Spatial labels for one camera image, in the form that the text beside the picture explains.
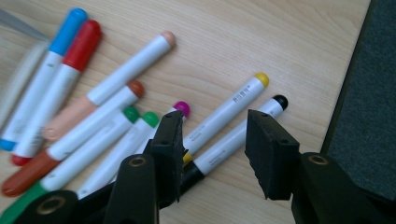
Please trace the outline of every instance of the blue marker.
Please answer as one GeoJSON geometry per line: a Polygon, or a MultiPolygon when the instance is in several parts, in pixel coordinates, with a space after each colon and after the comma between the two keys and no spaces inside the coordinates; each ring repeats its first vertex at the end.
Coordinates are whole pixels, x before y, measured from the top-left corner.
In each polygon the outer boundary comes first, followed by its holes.
{"type": "Polygon", "coordinates": [[[62,63],[62,59],[80,26],[87,19],[87,13],[81,8],[73,8],[69,12],[58,34],[52,40],[48,52],[35,72],[26,92],[10,117],[7,126],[5,126],[1,134],[0,148],[11,151],[18,143],[30,118],[29,115],[33,113],[35,106],[41,101],[50,84],[52,75],[55,74],[58,65],[62,63]]]}

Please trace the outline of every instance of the green marker cap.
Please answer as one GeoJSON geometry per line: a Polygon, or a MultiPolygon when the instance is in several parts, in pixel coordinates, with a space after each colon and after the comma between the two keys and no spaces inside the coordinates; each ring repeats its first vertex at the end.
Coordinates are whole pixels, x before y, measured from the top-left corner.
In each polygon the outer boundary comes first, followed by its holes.
{"type": "Polygon", "coordinates": [[[132,123],[135,123],[136,120],[140,117],[139,111],[137,111],[136,108],[133,106],[127,106],[122,110],[122,113],[125,115],[125,117],[131,121],[132,123]]]}
{"type": "Polygon", "coordinates": [[[147,112],[143,115],[142,119],[151,127],[155,128],[157,126],[158,122],[160,122],[160,119],[154,112],[147,112]]]}
{"type": "Polygon", "coordinates": [[[41,195],[48,193],[49,191],[41,187],[40,181],[29,188],[17,201],[10,205],[0,217],[0,223],[11,224],[22,214],[25,208],[34,200],[41,195]]]}

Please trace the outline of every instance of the dark gray mat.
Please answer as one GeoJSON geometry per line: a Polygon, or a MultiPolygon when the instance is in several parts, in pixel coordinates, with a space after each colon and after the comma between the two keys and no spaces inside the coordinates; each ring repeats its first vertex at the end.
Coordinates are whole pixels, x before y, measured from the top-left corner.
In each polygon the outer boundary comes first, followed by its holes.
{"type": "Polygon", "coordinates": [[[322,152],[362,189],[396,201],[396,1],[372,1],[322,152]]]}

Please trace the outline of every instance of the yellow marker cap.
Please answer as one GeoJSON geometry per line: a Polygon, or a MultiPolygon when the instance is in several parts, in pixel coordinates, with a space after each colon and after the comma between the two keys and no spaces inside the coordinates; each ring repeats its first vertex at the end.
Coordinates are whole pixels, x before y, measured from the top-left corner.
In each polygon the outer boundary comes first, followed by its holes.
{"type": "Polygon", "coordinates": [[[183,157],[184,164],[187,164],[187,162],[191,160],[192,160],[192,155],[190,153],[186,153],[186,155],[184,155],[183,157]]]}
{"type": "Polygon", "coordinates": [[[264,85],[264,87],[267,87],[270,83],[270,78],[263,72],[256,73],[254,77],[256,77],[262,83],[262,85],[264,85]]]}

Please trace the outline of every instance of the wooden table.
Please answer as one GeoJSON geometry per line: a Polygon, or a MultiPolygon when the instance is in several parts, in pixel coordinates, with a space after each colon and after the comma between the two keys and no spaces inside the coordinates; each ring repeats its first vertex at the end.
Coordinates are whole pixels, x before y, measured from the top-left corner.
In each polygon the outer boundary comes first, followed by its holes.
{"type": "MultiPolygon", "coordinates": [[[[0,7],[54,36],[71,7],[82,7],[103,26],[104,38],[70,96],[90,90],[164,30],[177,46],[137,80],[146,94],[141,112],[162,116],[178,100],[191,106],[186,134],[256,72],[268,88],[248,108],[276,94],[289,99],[278,121],[301,143],[321,148],[369,0],[301,1],[2,1],[0,7]]],[[[4,38],[2,70],[13,68],[32,40],[4,38]]],[[[200,152],[247,117],[245,110],[200,152]]],[[[18,168],[0,151],[0,181],[18,168]]],[[[77,189],[95,164],[67,189],[77,189]]],[[[14,198],[0,196],[0,212],[14,198]]],[[[160,213],[161,223],[293,223],[290,202],[265,201],[241,148],[214,172],[160,213]]]]}

